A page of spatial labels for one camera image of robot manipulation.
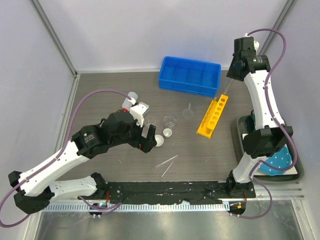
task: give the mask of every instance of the small funnel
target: small funnel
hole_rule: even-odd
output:
[[[185,119],[192,119],[194,117],[194,111],[191,110],[191,103],[189,103],[189,107],[182,112],[182,116]]]

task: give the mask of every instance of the blue plastic bin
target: blue plastic bin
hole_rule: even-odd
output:
[[[220,85],[221,65],[166,56],[159,73],[159,87],[214,97]]]

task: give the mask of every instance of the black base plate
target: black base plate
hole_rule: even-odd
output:
[[[204,205],[221,203],[221,199],[244,198],[243,190],[230,194],[226,183],[217,181],[108,182],[107,185],[112,204],[172,205],[185,200],[191,205]],[[256,197],[252,183],[245,196]]]

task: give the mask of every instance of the robotic arm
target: robotic arm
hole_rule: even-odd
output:
[[[265,80],[271,68],[267,56],[256,54],[258,47],[259,43],[247,34],[245,37],[234,40],[233,59],[227,73],[227,77],[246,84],[255,115],[255,131],[250,132],[243,139],[245,153],[229,176],[232,180],[230,188],[251,182],[250,176],[258,170],[258,167],[254,169],[254,166],[258,162],[262,164],[261,161],[267,160],[287,143],[287,138],[275,123],[268,104],[271,105],[274,116],[284,126],[289,136],[293,135],[292,127],[285,126],[279,114],[270,81],[267,84],[269,102],[266,100]]]
[[[14,195],[16,206],[27,214],[33,214],[58,200],[76,196],[100,199],[106,193],[107,184],[99,173],[76,180],[55,180],[75,166],[121,144],[129,144],[144,153],[150,152],[157,142],[154,125],[150,125],[146,137],[142,136],[144,114],[148,109],[147,104],[140,102],[131,107],[130,112],[118,110],[110,114],[107,119],[103,118],[99,124],[84,126],[72,136],[62,155],[50,167],[45,168],[17,189]],[[26,172],[10,173],[8,176],[10,185],[16,186],[48,164],[59,152]]]

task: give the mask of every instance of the yellow rack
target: yellow rack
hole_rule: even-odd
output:
[[[224,94],[221,94],[218,102],[217,98],[214,98],[214,100],[211,101],[210,106],[206,111],[198,130],[196,131],[197,134],[200,134],[208,139],[211,138],[211,135],[218,124],[219,118],[227,101],[228,96]]]

